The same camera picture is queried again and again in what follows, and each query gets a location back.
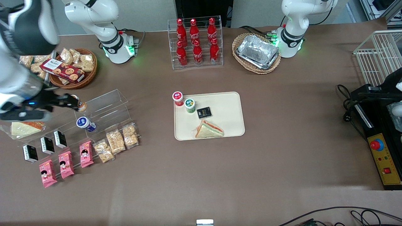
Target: wire basket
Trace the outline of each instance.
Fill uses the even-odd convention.
[[[67,85],[63,85],[63,83],[60,81],[59,77],[57,77],[56,75],[49,74],[50,81],[54,85],[56,85],[60,88],[63,88],[63,89],[80,89],[80,88],[83,88],[84,86],[87,86],[88,84],[90,84],[91,81],[95,78],[96,68],[98,67],[98,60],[96,59],[95,54],[87,49],[76,49],[76,51],[82,55],[89,55],[89,54],[92,55],[92,59],[94,60],[93,71],[85,73],[85,77],[81,82],[79,82],[77,84],[69,83]],[[61,60],[61,57],[58,56],[56,58],[56,60]]]
[[[237,36],[237,38],[234,39],[233,44],[232,44],[232,54],[234,56],[234,58],[247,70],[254,72],[256,74],[268,74],[271,71],[273,71],[278,64],[281,61],[281,54],[279,53],[278,57],[276,58],[276,60],[272,63],[271,67],[268,70],[262,70],[260,68],[258,68],[257,66],[251,64],[250,62],[246,61],[243,58],[240,58],[237,54],[236,54],[236,49],[242,44],[242,42],[244,41],[244,39],[249,36],[249,35],[255,35],[257,36],[259,39],[270,43],[270,41],[268,41],[268,39],[264,38],[261,35],[257,35],[257,34],[253,34],[253,33],[244,33],[241,34],[239,36]]]
[[[366,84],[378,86],[402,67],[402,30],[374,31],[354,51]]]

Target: coca-cola bottle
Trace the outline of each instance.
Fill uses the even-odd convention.
[[[186,29],[183,26],[183,21],[182,19],[177,19],[177,38],[179,41],[181,41],[182,46],[185,48],[187,47],[187,34],[186,34]]]
[[[190,38],[191,38],[191,43],[194,45],[194,41],[200,41],[200,32],[197,27],[197,21],[195,19],[191,19],[190,21],[191,27],[190,27]]]
[[[219,61],[219,47],[217,45],[218,39],[215,37],[211,41],[212,45],[209,49],[209,53],[211,54],[210,60],[211,64],[216,65]]]
[[[202,49],[200,47],[200,42],[198,40],[194,40],[193,55],[194,55],[195,65],[201,66],[202,65]]]
[[[216,38],[216,27],[215,27],[215,18],[209,18],[209,26],[208,26],[208,45],[211,46],[211,41],[213,38]]]
[[[176,53],[178,61],[180,62],[180,67],[184,68],[187,66],[186,50],[183,48],[183,43],[181,41],[177,41]]]

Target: clear acrylic display stand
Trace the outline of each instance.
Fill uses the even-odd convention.
[[[86,141],[92,143],[101,139],[106,139],[106,132],[115,129],[122,129],[122,126],[132,122],[128,109],[126,107],[127,99],[122,95],[119,90],[113,90],[102,96],[94,98],[90,101],[86,101],[87,108],[83,112],[77,112],[72,109],[52,117],[52,120],[45,122],[46,129],[42,132],[33,134],[23,140],[23,144],[19,146],[21,148],[24,145],[30,145],[36,148],[39,161],[33,164],[41,164],[48,160],[52,160],[54,164],[54,170],[56,177],[60,177],[60,168],[58,155],[62,154],[68,149],[71,151],[74,169],[80,170],[80,155],[79,146]],[[87,132],[84,129],[80,129],[76,126],[76,121],[79,117],[86,116],[95,123],[96,129],[92,132]],[[61,149],[55,145],[54,131],[62,132],[67,141],[67,148]],[[55,153],[48,155],[42,152],[40,138],[47,137],[53,140]],[[98,158],[95,151],[92,152],[94,160]]]
[[[213,17],[215,19],[215,27],[216,27],[216,38],[218,39],[219,46],[219,61],[216,65],[211,64],[210,61],[210,53],[208,45],[208,26],[209,26],[209,18]],[[200,32],[200,46],[202,49],[202,58],[203,64],[201,66],[196,66],[193,57],[193,46],[191,44],[190,39],[190,20],[192,18],[184,18],[183,26],[186,29],[187,34],[187,66],[181,67],[178,58],[177,58],[177,23],[176,19],[168,20],[168,37],[169,37],[169,46],[170,46],[170,55],[172,57],[172,67],[174,70],[176,69],[186,69],[186,68],[205,68],[205,67],[215,67],[222,66],[224,64],[224,53],[223,53],[223,42],[222,42],[222,21],[221,16],[206,16],[206,17],[197,17],[194,18],[197,21],[197,27]]]

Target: power cord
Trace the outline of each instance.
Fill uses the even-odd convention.
[[[324,20],[322,20],[322,21],[319,22],[319,23],[310,24],[310,25],[319,25],[319,24],[322,24],[324,21],[326,21],[326,20],[328,19],[328,17],[329,17],[329,15],[331,14],[333,8],[334,8],[334,7],[331,7],[331,9],[329,10],[329,13],[328,13],[327,16],[324,18]],[[283,23],[285,17],[286,17],[286,16],[284,16],[284,17],[282,18],[281,25],[279,25],[279,26],[282,26],[282,23]]]
[[[338,91],[339,91],[344,97],[346,97],[346,99],[343,101],[343,108],[345,108],[345,110],[346,110],[345,114],[343,115],[343,120],[351,122],[353,128],[359,133],[359,135],[360,135],[366,142],[368,142],[366,136],[364,136],[363,132],[360,131],[360,130],[357,128],[356,124],[352,121],[352,117],[350,116],[353,107],[354,107],[355,105],[361,103],[362,101],[355,102],[355,103],[353,103],[353,104],[351,105],[351,103],[350,103],[350,101],[351,101],[351,93],[349,92],[348,88],[346,88],[344,85],[341,85],[341,84],[337,85],[337,88],[338,88]]]
[[[359,209],[359,210],[363,210],[363,212],[362,212],[361,214],[359,214],[359,213],[358,213],[357,211],[355,211],[355,210],[352,210],[352,211],[351,211],[351,214],[352,214],[352,212],[356,212],[356,213],[359,214],[360,219],[358,219],[355,215],[353,215],[353,214],[352,214],[352,215],[353,215],[353,217],[354,217],[355,219],[357,219],[359,222],[361,222],[363,226],[374,226],[374,225],[370,225],[370,224],[363,218],[363,214],[364,214],[365,212],[370,212],[370,213],[373,213],[373,214],[375,214],[375,215],[377,216],[378,225],[376,225],[376,226],[391,226],[391,225],[384,225],[384,224],[381,224],[381,221],[380,221],[380,219],[379,219],[379,217],[378,217],[378,215],[377,215],[376,213],[385,215],[385,216],[387,216],[387,217],[390,217],[390,218],[393,218],[393,219],[396,219],[396,220],[402,222],[402,218],[397,217],[397,216],[394,216],[394,215],[391,215],[391,214],[388,214],[388,213],[385,213],[385,212],[382,212],[382,211],[379,211],[379,210],[376,210],[376,209],[365,208],[365,207],[359,207],[359,206],[334,206],[334,207],[329,207],[329,208],[324,208],[324,209],[313,210],[313,211],[311,211],[311,212],[308,212],[308,213],[306,213],[306,214],[303,214],[303,215],[301,215],[301,216],[298,216],[298,217],[296,217],[296,218],[294,218],[294,219],[292,219],[292,220],[290,220],[290,221],[288,221],[288,222],[286,222],[286,223],[283,223],[283,224],[281,224],[281,225],[279,225],[279,226],[285,226],[285,225],[287,225],[287,224],[292,223],[293,221],[296,221],[296,220],[298,220],[298,219],[300,219],[300,218],[302,218],[302,217],[308,216],[308,215],[310,215],[310,214],[314,214],[314,213],[316,213],[316,212],[326,211],[326,210],[333,210],[333,209]],[[345,226],[344,224],[342,224],[342,223],[340,223],[340,222],[337,222],[334,226],[337,226],[338,224]]]
[[[257,30],[257,29],[255,29],[254,27],[250,27],[250,26],[241,26],[240,28],[243,28],[243,29],[245,29],[245,30],[247,30],[248,32],[250,32],[250,33],[255,33],[255,32],[257,32],[257,33],[260,33],[260,34],[262,34],[262,35],[264,35],[264,36],[266,36],[268,33],[267,32],[263,32],[263,31],[260,31],[260,30]]]
[[[136,30],[133,30],[133,29],[127,29],[127,28],[123,28],[123,29],[117,30],[117,31],[118,31],[118,32],[119,32],[119,31],[122,31],[122,32],[126,32],[126,31],[139,32],[139,31],[136,31]],[[139,46],[141,45],[141,43],[142,43],[142,41],[144,40],[144,38],[145,38],[145,31],[143,31],[142,38],[141,38],[141,40],[138,42],[138,48],[139,48]],[[101,42],[99,42],[98,48],[99,48],[99,49],[103,49],[103,46],[102,46],[102,43],[101,43]]]
[[[316,23],[316,24],[310,24],[310,25],[319,25],[319,24],[322,24],[324,21],[326,21],[327,19],[328,19],[328,17],[329,17],[329,15],[331,14],[331,12],[332,12],[332,9],[333,9],[334,7],[331,7],[331,9],[329,10],[329,13],[328,13],[328,15],[324,18],[324,20],[322,20],[321,22],[319,22],[319,23]]]

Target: green indicator light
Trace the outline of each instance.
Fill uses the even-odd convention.
[[[105,52],[107,58],[109,58],[109,55],[107,54],[107,51],[105,50],[105,48],[103,48],[103,51]]]
[[[303,43],[303,40],[300,41],[300,45],[299,45],[299,48],[297,49],[297,51],[299,51],[301,49],[302,43]]]
[[[134,48],[132,47],[132,46],[127,46],[126,45],[126,49],[127,49],[127,52],[128,52],[128,54],[130,54],[130,56],[132,56],[132,55],[134,55],[135,53],[134,53]]]

